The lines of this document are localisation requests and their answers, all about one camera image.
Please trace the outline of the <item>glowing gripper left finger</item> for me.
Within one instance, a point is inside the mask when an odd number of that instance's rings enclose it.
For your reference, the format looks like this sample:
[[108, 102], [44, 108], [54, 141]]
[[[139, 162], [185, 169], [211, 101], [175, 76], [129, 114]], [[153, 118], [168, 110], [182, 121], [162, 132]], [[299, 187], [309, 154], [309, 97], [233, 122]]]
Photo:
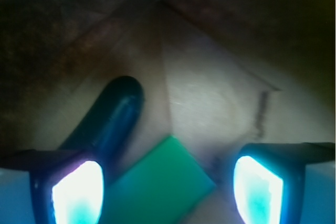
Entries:
[[1, 223], [98, 223], [103, 196], [102, 168], [88, 152], [1, 158]]

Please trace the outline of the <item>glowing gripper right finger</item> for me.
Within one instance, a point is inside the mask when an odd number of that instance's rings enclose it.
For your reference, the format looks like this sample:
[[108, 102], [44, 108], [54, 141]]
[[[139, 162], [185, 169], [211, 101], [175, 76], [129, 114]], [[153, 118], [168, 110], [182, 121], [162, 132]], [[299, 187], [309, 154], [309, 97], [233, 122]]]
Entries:
[[244, 223], [335, 223], [335, 144], [247, 144], [233, 191]]

